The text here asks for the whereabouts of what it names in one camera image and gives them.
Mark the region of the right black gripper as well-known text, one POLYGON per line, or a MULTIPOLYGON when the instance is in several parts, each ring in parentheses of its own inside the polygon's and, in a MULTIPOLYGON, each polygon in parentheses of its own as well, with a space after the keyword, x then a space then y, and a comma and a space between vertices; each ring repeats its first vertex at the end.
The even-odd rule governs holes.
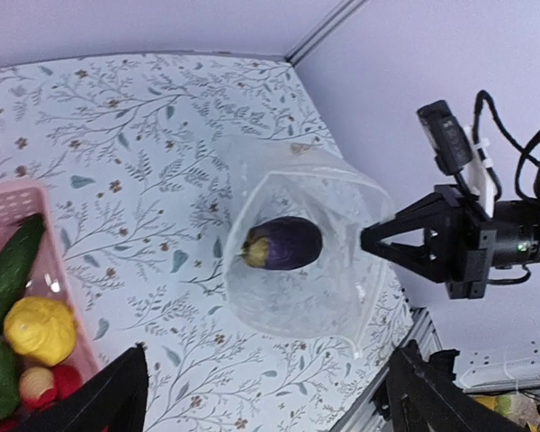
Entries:
POLYGON ((362 250, 434 283, 445 282, 452 300, 480 299, 489 285, 522 284, 540 264, 540 203, 498 201, 488 216, 452 184, 361 232, 362 250), (445 209, 441 211, 441 200, 445 209), (425 246, 383 239, 425 229, 425 246))

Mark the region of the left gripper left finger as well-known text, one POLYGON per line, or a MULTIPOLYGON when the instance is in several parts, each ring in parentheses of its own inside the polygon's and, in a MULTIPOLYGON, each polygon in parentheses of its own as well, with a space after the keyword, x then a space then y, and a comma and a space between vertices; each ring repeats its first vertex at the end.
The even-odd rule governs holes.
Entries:
POLYGON ((149 392, 145 350, 132 346, 71 396, 30 415, 19 432, 141 432, 149 392))

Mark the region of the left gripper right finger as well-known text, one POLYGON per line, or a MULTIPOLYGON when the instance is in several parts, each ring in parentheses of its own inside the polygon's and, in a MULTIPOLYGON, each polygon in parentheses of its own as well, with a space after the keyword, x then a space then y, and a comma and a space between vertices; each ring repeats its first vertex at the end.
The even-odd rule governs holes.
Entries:
POLYGON ((386 389, 395 431, 524 431, 467 396, 416 346, 396 349, 388 363, 386 389))

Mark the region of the yellow toy pear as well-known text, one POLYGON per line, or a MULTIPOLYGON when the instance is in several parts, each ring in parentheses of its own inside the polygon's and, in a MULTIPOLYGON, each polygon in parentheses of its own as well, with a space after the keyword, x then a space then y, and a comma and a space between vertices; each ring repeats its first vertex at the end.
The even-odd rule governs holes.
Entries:
POLYGON ((63 301, 23 297, 4 318, 4 338, 18 355, 52 367, 73 353, 77 323, 63 301))

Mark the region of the clear dotted zip bag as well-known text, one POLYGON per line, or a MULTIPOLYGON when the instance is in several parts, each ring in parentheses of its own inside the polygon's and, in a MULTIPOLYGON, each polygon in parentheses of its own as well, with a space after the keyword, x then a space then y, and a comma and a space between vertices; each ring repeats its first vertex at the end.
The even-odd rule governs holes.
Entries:
POLYGON ((389 195, 310 144, 229 138, 218 154, 233 194, 221 276, 234 315, 271 336, 338 338, 361 356, 388 272, 361 233, 393 216, 389 195))

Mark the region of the purple toy eggplant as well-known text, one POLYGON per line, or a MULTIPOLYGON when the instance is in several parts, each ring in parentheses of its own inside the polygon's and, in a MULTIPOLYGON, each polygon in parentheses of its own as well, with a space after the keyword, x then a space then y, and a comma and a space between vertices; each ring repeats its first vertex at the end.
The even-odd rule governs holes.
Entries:
POLYGON ((316 261, 323 248, 319 227, 301 217, 284 216, 251 228, 240 256, 247 266, 290 271, 316 261))

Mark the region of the green toy cucumber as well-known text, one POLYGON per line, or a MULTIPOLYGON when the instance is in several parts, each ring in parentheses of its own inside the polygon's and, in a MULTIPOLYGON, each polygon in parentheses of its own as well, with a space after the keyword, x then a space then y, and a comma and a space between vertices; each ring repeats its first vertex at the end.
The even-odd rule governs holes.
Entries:
POLYGON ((23 296, 45 230, 43 215, 34 213, 17 223, 0 250, 0 335, 5 316, 23 296))

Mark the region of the pink plastic basket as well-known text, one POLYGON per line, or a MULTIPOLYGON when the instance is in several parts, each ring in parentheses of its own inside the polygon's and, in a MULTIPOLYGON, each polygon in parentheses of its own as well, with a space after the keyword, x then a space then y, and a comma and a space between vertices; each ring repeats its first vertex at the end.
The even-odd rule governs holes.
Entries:
POLYGON ((48 191, 45 186, 31 180, 0 182, 0 250, 16 231, 17 222, 34 213, 43 215, 46 232, 25 293, 64 302, 72 310, 76 320, 77 340, 66 362, 80 372, 84 381, 88 381, 102 367, 62 259, 62 240, 55 228, 48 191))

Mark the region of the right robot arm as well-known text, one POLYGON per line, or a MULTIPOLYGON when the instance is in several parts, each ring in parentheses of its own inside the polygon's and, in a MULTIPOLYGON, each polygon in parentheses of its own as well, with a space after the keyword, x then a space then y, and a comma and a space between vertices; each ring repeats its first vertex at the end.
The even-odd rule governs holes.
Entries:
MULTIPOLYGON (((540 131, 527 143, 540 145, 540 131)), ((365 252, 443 283, 452 300, 480 299, 487 286, 523 284, 540 263, 540 165, 534 196, 495 203, 493 214, 453 184, 399 211, 387 222, 363 229, 365 252)))

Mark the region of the red lychee toy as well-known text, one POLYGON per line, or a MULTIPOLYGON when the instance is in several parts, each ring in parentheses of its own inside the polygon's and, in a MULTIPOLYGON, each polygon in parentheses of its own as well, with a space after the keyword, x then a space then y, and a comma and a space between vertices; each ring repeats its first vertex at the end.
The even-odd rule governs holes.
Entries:
POLYGON ((64 400, 79 390, 84 381, 80 372, 70 364, 58 364, 50 369, 54 378, 57 399, 64 400))

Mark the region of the white power strip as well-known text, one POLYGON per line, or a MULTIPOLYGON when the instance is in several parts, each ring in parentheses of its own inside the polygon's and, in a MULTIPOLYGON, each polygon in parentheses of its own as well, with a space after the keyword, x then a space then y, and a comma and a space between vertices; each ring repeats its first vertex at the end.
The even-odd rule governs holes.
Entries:
POLYGON ((461 351, 454 360, 454 374, 455 383, 468 392, 540 386, 540 338, 461 351))

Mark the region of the floral table mat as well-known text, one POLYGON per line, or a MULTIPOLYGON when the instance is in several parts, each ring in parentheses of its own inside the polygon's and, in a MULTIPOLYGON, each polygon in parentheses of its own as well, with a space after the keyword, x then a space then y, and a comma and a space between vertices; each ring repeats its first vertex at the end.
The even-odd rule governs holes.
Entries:
POLYGON ((293 68, 262 59, 123 55, 0 68, 0 180, 49 189, 99 358, 146 349, 148 431, 326 431, 412 325, 391 278, 364 354, 257 334, 226 305, 227 169, 245 134, 336 150, 293 68))

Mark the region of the aluminium front rail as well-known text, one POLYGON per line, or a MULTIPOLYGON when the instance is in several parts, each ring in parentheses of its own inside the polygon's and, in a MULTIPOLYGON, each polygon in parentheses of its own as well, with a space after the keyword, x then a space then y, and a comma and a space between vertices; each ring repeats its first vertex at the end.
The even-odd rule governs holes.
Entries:
MULTIPOLYGON (((428 360, 431 354, 443 349, 442 343, 427 308, 415 309, 412 312, 412 317, 413 326, 400 344, 405 346, 410 340, 416 340, 422 357, 428 360)), ((330 432, 392 431, 392 423, 384 418, 374 403, 376 394, 386 390, 388 371, 389 366, 385 363, 371 383, 360 393, 350 409, 329 430, 330 432)))

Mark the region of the right aluminium post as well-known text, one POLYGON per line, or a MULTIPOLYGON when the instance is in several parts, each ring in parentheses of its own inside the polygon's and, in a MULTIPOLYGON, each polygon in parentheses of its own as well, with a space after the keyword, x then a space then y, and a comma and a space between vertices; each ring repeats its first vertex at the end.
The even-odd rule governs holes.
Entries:
POLYGON ((296 67, 315 51, 338 28, 350 20, 368 0, 344 0, 327 15, 284 56, 287 63, 296 67))

